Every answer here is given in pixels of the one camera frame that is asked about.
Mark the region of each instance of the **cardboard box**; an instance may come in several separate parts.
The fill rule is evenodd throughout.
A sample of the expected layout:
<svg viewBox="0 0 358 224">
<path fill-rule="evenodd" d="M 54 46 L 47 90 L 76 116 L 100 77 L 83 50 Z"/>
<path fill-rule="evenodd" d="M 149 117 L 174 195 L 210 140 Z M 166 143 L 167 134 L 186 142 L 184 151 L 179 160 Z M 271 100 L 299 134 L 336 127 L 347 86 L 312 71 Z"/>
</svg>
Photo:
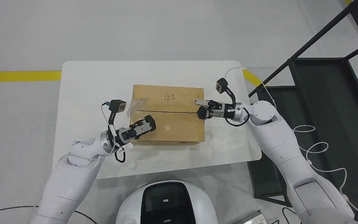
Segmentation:
<svg viewBox="0 0 358 224">
<path fill-rule="evenodd" d="M 204 89 L 171 86 L 134 85 L 133 100 L 147 98 L 145 104 L 131 114 L 136 122 L 150 114 L 156 121 L 154 132 L 133 140 L 135 145 L 180 146 L 205 140 L 204 121 L 197 117 L 195 99 L 204 99 Z"/>
</svg>

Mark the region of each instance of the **floor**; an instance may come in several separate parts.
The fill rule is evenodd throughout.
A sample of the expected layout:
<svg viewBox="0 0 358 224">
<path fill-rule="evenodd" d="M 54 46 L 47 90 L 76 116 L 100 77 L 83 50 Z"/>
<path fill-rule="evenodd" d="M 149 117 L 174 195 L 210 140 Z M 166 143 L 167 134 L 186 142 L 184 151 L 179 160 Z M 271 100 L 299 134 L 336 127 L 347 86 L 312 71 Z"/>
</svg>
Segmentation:
<svg viewBox="0 0 358 224">
<path fill-rule="evenodd" d="M 238 60 L 265 78 L 344 6 L 340 0 L 6 0 L 0 7 L 0 71 L 61 70 L 68 60 Z M 303 56 L 345 56 L 356 49 L 357 34 L 348 17 Z M 358 59 L 351 63 L 356 70 Z M 284 70 L 270 84 L 293 81 Z M 59 86 L 0 83 L 0 208 L 34 205 L 41 197 L 52 165 Z M 203 188 L 219 223 L 258 209 L 267 220 L 286 223 L 281 206 L 252 198 L 245 163 L 96 180 L 78 210 L 98 223 L 114 223 L 125 197 L 164 179 Z M 0 219 L 25 223 L 31 211 L 3 211 Z M 299 223 L 295 215 L 289 219 Z M 89 221 L 74 214 L 69 223 Z"/>
</svg>

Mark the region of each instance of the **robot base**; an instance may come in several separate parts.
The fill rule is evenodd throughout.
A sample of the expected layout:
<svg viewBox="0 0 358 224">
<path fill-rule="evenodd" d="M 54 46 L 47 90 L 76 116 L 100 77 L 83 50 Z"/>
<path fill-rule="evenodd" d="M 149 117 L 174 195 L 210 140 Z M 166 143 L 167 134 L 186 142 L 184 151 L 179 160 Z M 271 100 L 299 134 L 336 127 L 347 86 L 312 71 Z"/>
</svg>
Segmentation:
<svg viewBox="0 0 358 224">
<path fill-rule="evenodd" d="M 147 184 L 121 205 L 116 224 L 218 224 L 209 196 L 183 180 L 165 180 Z"/>
</svg>

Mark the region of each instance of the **table surface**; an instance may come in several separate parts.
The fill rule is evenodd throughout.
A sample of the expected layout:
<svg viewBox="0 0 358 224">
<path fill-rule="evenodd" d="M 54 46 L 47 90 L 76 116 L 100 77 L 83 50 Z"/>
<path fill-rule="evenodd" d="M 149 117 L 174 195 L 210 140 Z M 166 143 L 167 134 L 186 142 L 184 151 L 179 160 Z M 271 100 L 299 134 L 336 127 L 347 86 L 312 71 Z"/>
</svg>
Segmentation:
<svg viewBox="0 0 358 224">
<path fill-rule="evenodd" d="M 106 130 L 101 104 L 112 99 L 131 102 L 133 85 L 201 87 L 205 99 L 230 102 L 218 94 L 216 81 L 239 67 L 236 61 L 121 61 L 66 62 L 62 69 L 53 166 L 75 140 L 99 136 Z M 240 69 L 228 73 L 230 89 L 239 102 L 249 104 Z M 115 127 L 127 127 L 126 111 L 118 114 Z M 232 127 L 224 119 L 205 122 L 205 142 L 194 146 L 133 146 L 127 144 L 126 162 L 105 158 L 97 179 L 147 174 L 194 167 L 259 160 L 261 150 L 246 125 Z"/>
</svg>

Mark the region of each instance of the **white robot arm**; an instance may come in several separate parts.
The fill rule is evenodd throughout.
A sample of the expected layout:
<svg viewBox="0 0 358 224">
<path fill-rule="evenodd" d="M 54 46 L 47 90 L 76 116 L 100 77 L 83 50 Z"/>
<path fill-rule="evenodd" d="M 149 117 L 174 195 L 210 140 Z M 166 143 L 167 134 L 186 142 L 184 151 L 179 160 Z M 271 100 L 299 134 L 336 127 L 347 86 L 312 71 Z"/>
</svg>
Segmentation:
<svg viewBox="0 0 358 224">
<path fill-rule="evenodd" d="M 39 209 L 32 214 L 28 224 L 66 224 L 90 191 L 101 168 L 103 158 L 119 152 L 121 146 L 131 139 L 154 131 L 156 123 L 148 115 L 131 124 L 129 128 L 114 130 L 115 114 L 125 109 L 125 102 L 108 102 L 112 111 L 109 128 L 99 137 L 86 141 L 74 141 L 67 155 L 63 156 L 53 169 L 46 183 Z"/>
<path fill-rule="evenodd" d="M 235 126 L 247 123 L 260 149 L 284 177 L 290 203 L 303 224 L 355 222 L 345 195 L 312 169 L 299 149 L 294 132 L 274 106 L 267 101 L 258 101 L 253 105 L 237 103 L 227 85 L 222 78 L 217 82 L 216 89 L 220 94 L 226 92 L 232 98 L 232 104 L 196 100 L 201 106 L 197 112 L 199 118 L 221 117 L 227 122 L 228 119 L 241 122 L 231 124 Z"/>
</svg>

